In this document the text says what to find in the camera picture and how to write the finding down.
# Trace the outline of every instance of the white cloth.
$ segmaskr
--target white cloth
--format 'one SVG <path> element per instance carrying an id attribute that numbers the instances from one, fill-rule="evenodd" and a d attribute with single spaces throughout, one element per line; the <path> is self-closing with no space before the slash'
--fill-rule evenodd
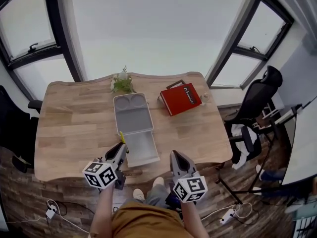
<path id="1" fill-rule="evenodd" d="M 233 124 L 231 127 L 232 136 L 233 137 L 241 136 L 242 135 L 241 128 L 243 126 L 244 126 L 243 124 Z M 248 127 L 248 131 L 249 131 L 249 134 L 251 137 L 252 144 L 254 144 L 254 142 L 257 139 L 257 134 L 254 133 L 249 127 Z M 249 155 L 249 152 L 247 150 L 247 147 L 246 147 L 246 144 L 244 143 L 244 141 L 236 142 L 236 146 L 239 149 L 239 151 L 241 152 L 241 155 L 240 155 L 239 162 L 237 164 L 232 165 L 233 169 L 238 169 L 238 168 L 242 167 L 245 164 L 245 162 L 247 161 L 247 156 Z"/>

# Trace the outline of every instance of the wooden floor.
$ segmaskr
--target wooden floor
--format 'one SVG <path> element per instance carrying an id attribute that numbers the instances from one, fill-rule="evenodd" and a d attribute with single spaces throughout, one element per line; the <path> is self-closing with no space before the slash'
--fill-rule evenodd
<path id="1" fill-rule="evenodd" d="M 225 116 L 231 109 L 221 109 L 220 113 Z M 267 142 L 264 141 L 263 152 L 257 158 L 247 162 L 242 168 L 235 171 L 231 168 L 231 163 L 227 162 L 221 170 L 221 176 L 227 184 L 235 190 L 247 189 L 251 181 L 254 179 L 255 165 L 264 159 L 267 151 Z M 285 167 L 288 159 L 288 150 L 286 143 L 276 142 L 270 158 L 265 168 L 279 169 Z M 47 210 L 46 201 L 48 199 L 64 202 L 67 207 L 66 219 L 79 225 L 85 230 L 89 230 L 93 218 L 93 214 L 88 210 L 71 203 L 83 204 L 92 211 L 96 209 L 96 203 L 99 192 L 97 189 L 89 187 L 83 178 L 67 178 L 58 179 L 52 182 L 38 181 L 33 171 L 22 174 L 14 168 L 11 163 L 12 153 L 7 149 L 0 148 L 0 186 L 4 209 L 10 222 L 34 220 L 44 217 Z M 205 176 L 208 183 L 208 193 L 197 204 L 197 208 L 202 217 L 217 209 L 230 206 L 234 200 L 228 191 L 221 184 L 215 184 L 217 180 L 214 165 L 199 165 L 201 174 Z M 263 186 L 259 181 L 256 186 Z M 132 196 L 133 189 L 139 187 L 145 193 L 152 187 L 152 182 L 146 184 L 132 185 L 125 187 L 123 191 L 116 190 L 114 193 L 114 205 L 120 206 L 126 198 Z M 222 210 L 213 214 L 203 221 L 210 237 L 252 237 L 252 238 L 287 238 L 291 236 L 293 223 L 290 215 L 284 214 L 285 206 L 266 206 L 263 205 L 260 196 L 252 194 L 242 194 L 240 198 L 244 202 L 253 204 L 252 214 L 241 219 L 246 223 L 255 223 L 247 226 L 240 224 L 236 220 L 231 220 L 224 226 L 219 223 L 219 218 L 226 212 Z M 275 198 L 271 203 L 281 204 L 283 198 Z M 243 205 L 240 216 L 246 215 L 250 210 L 250 205 Z M 61 207 L 61 212 L 65 212 L 65 208 Z M 12 224 L 16 228 L 21 228 L 24 234 L 30 238 L 72 238 L 87 237 L 85 233 L 70 225 L 59 216 L 54 216 L 49 220 L 28 223 Z"/>

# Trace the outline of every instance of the yellow marker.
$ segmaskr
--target yellow marker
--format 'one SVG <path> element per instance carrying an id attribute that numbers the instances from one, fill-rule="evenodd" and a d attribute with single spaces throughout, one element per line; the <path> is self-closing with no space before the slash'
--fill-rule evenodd
<path id="1" fill-rule="evenodd" d="M 124 140 L 124 136 L 123 136 L 122 131 L 119 131 L 119 133 L 120 133 L 120 136 L 121 136 L 121 141 L 122 141 L 123 144 L 125 144 L 125 147 L 127 148 L 127 153 L 129 153 L 129 149 L 128 149 L 127 144 L 125 143 L 125 140 Z"/>

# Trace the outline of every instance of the chair headrest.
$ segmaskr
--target chair headrest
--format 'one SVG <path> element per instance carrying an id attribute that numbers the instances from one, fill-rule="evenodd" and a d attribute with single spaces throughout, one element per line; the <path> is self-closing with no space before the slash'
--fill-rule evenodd
<path id="1" fill-rule="evenodd" d="M 263 75 L 261 83 L 280 87 L 283 83 L 283 77 L 281 72 L 278 69 L 274 68 L 271 65 L 267 66 L 266 72 Z"/>

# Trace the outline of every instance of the jeans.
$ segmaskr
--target jeans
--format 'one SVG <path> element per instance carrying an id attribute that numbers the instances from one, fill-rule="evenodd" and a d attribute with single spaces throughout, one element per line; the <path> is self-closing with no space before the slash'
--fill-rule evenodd
<path id="1" fill-rule="evenodd" d="M 280 181 L 283 180 L 285 175 L 285 171 L 271 171 L 271 170 L 265 170 L 263 174 L 261 175 L 261 179 L 263 181 Z M 297 191 L 297 188 L 288 188 L 278 191 L 272 191 L 272 192 L 262 192 L 263 197 L 276 197 L 276 196 L 295 196 L 300 197 L 300 194 Z"/>
<path id="2" fill-rule="evenodd" d="M 157 207 L 161 207 L 161 208 L 165 208 L 168 209 L 169 205 L 167 205 L 165 203 L 166 198 L 168 197 L 168 192 L 166 190 L 166 188 L 161 185 L 161 184 L 157 184 L 154 186 L 154 188 L 152 188 L 148 194 L 147 194 L 147 198 L 145 201 L 141 201 L 139 199 L 135 199 L 135 198 L 128 198 L 122 206 L 124 206 L 126 203 L 129 202 L 136 202 L 136 203 L 141 203 L 141 204 L 148 204 L 148 205 L 152 205 L 152 206 L 157 206 Z"/>

